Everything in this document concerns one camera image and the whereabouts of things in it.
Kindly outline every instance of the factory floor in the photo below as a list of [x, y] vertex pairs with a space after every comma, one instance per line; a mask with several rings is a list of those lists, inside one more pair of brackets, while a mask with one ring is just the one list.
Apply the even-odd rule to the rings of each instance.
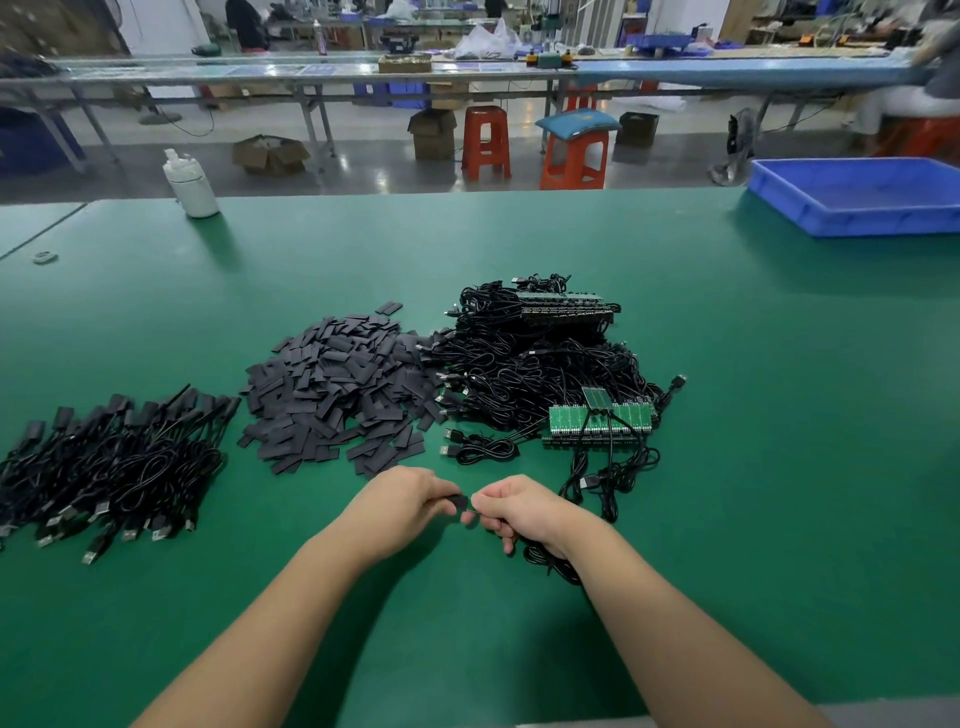
[[[312, 194], [384, 194], [470, 190], [537, 189], [543, 157], [540, 129], [542, 99], [504, 102], [511, 136], [513, 177], [503, 180], [491, 168], [482, 170], [479, 182], [465, 182], [454, 161], [417, 161], [407, 122], [411, 109], [375, 108], [339, 103], [328, 105], [337, 157], [324, 151], [321, 174], [310, 171], [274, 179], [246, 174], [231, 160], [233, 142], [258, 133], [271, 133], [306, 142], [307, 133], [296, 104], [249, 106], [236, 103], [213, 112], [194, 107], [165, 107], [183, 114], [177, 126], [141, 126], [132, 109], [96, 109], [116, 148], [114, 163], [78, 109], [64, 115], [72, 133], [84, 146], [89, 164], [84, 175], [65, 166], [34, 177], [0, 178], [4, 203], [88, 202], [171, 196], [161, 169], [163, 150], [174, 147], [194, 156], [203, 165], [214, 190], [221, 196]], [[607, 187], [677, 187], [710, 184], [707, 168], [725, 157], [727, 120], [745, 107], [758, 107], [755, 97], [707, 99], [689, 97], [682, 111], [643, 106], [638, 99], [601, 102], [613, 116], [627, 110], [656, 112], [660, 124], [649, 150], [617, 149], [611, 144]], [[855, 154], [850, 135], [841, 130], [847, 116], [823, 105], [811, 104], [796, 131], [779, 130], [789, 121], [793, 106], [770, 107], [756, 154], [760, 158], [836, 157]], [[464, 112], [456, 111], [458, 149], [463, 144]], [[313, 114], [323, 139], [320, 115]]]

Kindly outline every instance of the blue cushion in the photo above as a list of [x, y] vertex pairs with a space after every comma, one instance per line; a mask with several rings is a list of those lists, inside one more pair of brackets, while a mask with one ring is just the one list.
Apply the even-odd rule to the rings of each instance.
[[569, 141], [587, 132], [616, 132], [620, 129], [620, 122], [603, 111], [577, 109], [547, 116], [538, 121], [537, 126], [563, 141]]

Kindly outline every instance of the chair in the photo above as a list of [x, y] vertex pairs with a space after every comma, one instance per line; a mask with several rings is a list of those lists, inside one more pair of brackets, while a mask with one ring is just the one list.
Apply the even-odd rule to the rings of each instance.
[[[490, 141], [482, 141], [481, 131], [490, 126]], [[503, 176], [510, 178], [510, 134], [507, 129], [507, 112], [500, 107], [469, 107], [464, 123], [464, 160], [461, 167], [464, 177], [476, 182], [480, 179], [480, 167], [492, 164], [503, 169]]]
[[907, 119], [893, 130], [874, 157], [936, 157], [950, 142], [960, 139], [960, 116]]
[[597, 100], [591, 95], [596, 90], [596, 84], [586, 86], [570, 86], [566, 90], [564, 111], [575, 111], [576, 109], [593, 109], [596, 111]]
[[[579, 109], [547, 116], [537, 126], [550, 135], [540, 189], [603, 189], [610, 132], [620, 129], [616, 119], [602, 111]], [[562, 162], [554, 162], [558, 140], [566, 143], [566, 158]], [[587, 149], [594, 144], [601, 145], [599, 169], [587, 165]]]

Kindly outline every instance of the green workbench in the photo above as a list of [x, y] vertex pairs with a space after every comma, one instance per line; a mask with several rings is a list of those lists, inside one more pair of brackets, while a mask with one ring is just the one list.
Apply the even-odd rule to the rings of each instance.
[[83, 206], [84, 203], [0, 205], [0, 260]]
[[[235, 392], [325, 315], [400, 301], [429, 331], [464, 286], [572, 273], [623, 305], [609, 336], [646, 376], [689, 377], [650, 439], [660, 466], [620, 499], [631, 543], [813, 701], [960, 691], [960, 237], [816, 241], [740, 189], [222, 205], [189, 222], [170, 200], [94, 203], [0, 262], [0, 446], [114, 392]], [[60, 260], [35, 266], [35, 249]], [[86, 535], [9, 539], [5, 726], [131, 720], [364, 484], [343, 459], [271, 475], [233, 444], [250, 419], [196, 533], [89, 568]], [[441, 435], [408, 462], [468, 493], [567, 473], [569, 453], [536, 442], [462, 468]], [[453, 526], [351, 594], [290, 724], [642, 710], [580, 590]]]

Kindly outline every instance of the hand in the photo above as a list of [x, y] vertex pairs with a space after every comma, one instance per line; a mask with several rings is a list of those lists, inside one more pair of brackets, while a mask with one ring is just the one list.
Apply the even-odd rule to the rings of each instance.
[[[576, 521], [596, 518], [526, 475], [491, 483], [474, 493], [470, 502], [480, 514], [480, 524], [503, 539], [503, 552], [508, 554], [513, 553], [517, 537], [523, 536], [565, 559], [564, 536], [578, 527]], [[464, 512], [460, 520], [470, 523], [473, 513]]]
[[433, 471], [397, 465], [367, 483], [332, 525], [372, 564], [407, 546], [436, 516], [456, 516], [445, 497], [460, 492]]

